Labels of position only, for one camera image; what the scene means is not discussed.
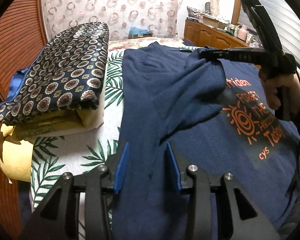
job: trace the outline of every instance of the patterned silk fabric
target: patterned silk fabric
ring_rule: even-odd
[[[57,34],[30,66],[18,93],[0,104],[0,122],[16,125],[61,109],[97,109],[108,55],[105,23]]]

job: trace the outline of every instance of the wooden wardrobe door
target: wooden wardrobe door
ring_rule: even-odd
[[[0,102],[6,98],[12,75],[29,67],[46,44],[40,1],[14,0],[0,18]],[[18,238],[18,182],[10,184],[1,169],[0,224],[12,239]]]

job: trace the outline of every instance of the person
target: person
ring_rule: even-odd
[[[261,68],[258,75],[266,95],[267,104],[273,110],[277,110],[281,106],[276,95],[277,88],[282,86],[288,88],[291,120],[296,125],[300,135],[300,82],[297,74],[279,75],[273,79],[268,79],[266,72]]]

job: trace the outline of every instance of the metal screw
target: metal screw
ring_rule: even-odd
[[[108,169],[108,167],[104,164],[101,164],[101,165],[98,166],[99,171],[106,171],[107,169]]]
[[[228,179],[228,180],[233,179],[233,175],[232,175],[230,172],[226,172],[224,176],[225,176],[225,178]]]
[[[72,176],[72,174],[70,172],[65,172],[64,174],[62,174],[63,179],[70,179]]]
[[[188,169],[190,171],[197,171],[198,170],[198,166],[192,164],[192,165],[189,165]]]

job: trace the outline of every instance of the window blind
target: window blind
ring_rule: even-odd
[[[268,12],[279,35],[284,51],[295,56],[300,64],[300,20],[284,0],[259,0]],[[239,24],[255,30],[248,16],[240,11]]]

